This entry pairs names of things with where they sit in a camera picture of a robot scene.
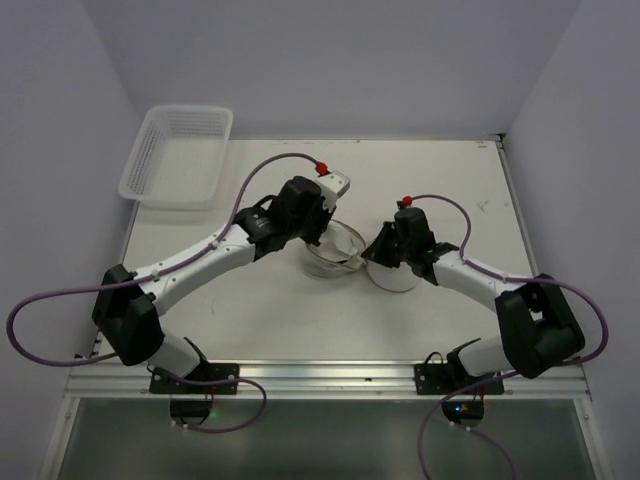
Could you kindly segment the white mesh laundry bag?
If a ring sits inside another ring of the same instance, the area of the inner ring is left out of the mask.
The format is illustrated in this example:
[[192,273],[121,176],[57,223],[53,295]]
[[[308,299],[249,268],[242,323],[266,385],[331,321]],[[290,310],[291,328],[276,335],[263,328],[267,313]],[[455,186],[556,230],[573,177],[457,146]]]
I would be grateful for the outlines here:
[[[319,255],[318,248],[329,237],[351,236],[359,249],[359,255],[345,263],[331,262]],[[312,278],[334,280],[364,272],[378,288],[391,293],[405,293],[413,290],[420,282],[408,265],[388,268],[366,262],[363,251],[369,246],[367,240],[353,227],[339,220],[331,220],[325,233],[320,237],[320,245],[305,244],[299,254],[302,271]]]

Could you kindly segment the white bra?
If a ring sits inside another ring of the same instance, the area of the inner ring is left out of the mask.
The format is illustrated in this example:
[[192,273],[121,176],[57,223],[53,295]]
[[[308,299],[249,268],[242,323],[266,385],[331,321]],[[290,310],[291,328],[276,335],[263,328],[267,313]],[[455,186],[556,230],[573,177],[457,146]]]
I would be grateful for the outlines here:
[[318,248],[319,255],[331,262],[345,263],[359,255],[359,249],[349,235],[329,237]]

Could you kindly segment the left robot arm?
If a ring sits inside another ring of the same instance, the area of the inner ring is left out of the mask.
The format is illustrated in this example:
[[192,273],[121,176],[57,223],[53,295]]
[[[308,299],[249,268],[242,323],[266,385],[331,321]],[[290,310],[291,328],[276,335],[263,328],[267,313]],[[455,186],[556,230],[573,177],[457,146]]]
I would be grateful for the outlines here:
[[223,274],[282,250],[295,239],[318,244],[350,181],[337,172],[295,176],[278,194],[236,206],[214,234],[163,262],[134,272],[109,269],[92,318],[126,366],[146,364],[195,385],[212,381],[213,368],[187,338],[163,330],[161,318],[178,302]]

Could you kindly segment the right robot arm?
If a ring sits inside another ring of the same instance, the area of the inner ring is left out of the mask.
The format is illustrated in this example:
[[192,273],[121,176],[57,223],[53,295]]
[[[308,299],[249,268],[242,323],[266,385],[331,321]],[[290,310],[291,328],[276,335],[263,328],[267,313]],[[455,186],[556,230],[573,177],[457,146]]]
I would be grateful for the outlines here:
[[384,222],[363,257],[387,269],[407,265],[415,276],[496,314],[498,336],[473,339],[447,354],[447,373],[457,382],[505,370],[532,379],[585,347],[582,329],[551,277],[511,283],[474,270],[457,246],[436,240],[419,208],[400,210]]

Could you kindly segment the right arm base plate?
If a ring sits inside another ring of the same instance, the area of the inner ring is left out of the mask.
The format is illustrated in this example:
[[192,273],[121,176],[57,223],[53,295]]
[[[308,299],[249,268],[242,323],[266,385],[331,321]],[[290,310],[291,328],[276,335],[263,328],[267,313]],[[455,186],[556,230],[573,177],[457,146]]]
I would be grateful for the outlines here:
[[413,365],[413,373],[415,391],[419,396],[444,396],[482,381],[485,381],[485,384],[471,390],[469,395],[481,389],[487,395],[502,395],[505,391],[502,380],[495,384],[488,383],[489,380],[498,377],[497,373],[474,377],[466,373],[455,373],[446,363],[416,363]]

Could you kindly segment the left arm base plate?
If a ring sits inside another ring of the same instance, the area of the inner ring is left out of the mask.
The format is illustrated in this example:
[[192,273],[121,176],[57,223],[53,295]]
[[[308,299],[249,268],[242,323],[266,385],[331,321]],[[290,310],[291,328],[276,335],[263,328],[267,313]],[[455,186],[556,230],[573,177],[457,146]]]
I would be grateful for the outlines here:
[[198,366],[186,379],[197,385],[184,383],[169,376],[165,370],[156,368],[149,385],[152,394],[166,395],[235,395],[240,365],[237,363],[208,363]]

